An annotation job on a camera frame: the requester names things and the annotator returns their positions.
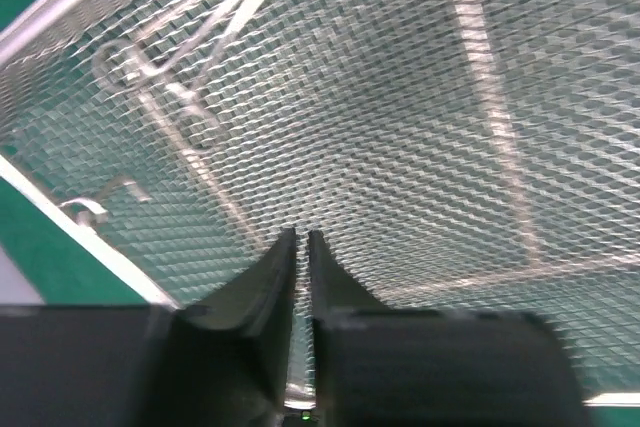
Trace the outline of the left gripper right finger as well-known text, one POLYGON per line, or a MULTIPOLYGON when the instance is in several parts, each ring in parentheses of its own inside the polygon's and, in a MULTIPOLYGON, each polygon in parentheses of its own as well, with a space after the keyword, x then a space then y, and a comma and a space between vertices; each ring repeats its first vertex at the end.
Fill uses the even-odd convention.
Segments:
POLYGON ((324 426, 590 426, 563 339, 526 311, 392 308, 308 235, 324 426))

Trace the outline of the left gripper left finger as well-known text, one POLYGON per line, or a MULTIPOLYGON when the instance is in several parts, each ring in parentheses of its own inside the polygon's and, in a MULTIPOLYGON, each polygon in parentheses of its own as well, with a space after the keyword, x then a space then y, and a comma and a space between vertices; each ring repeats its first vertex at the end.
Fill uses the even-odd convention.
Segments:
POLYGON ((275 426, 284 407, 297 235, 181 309, 1 306, 5 426, 275 426))

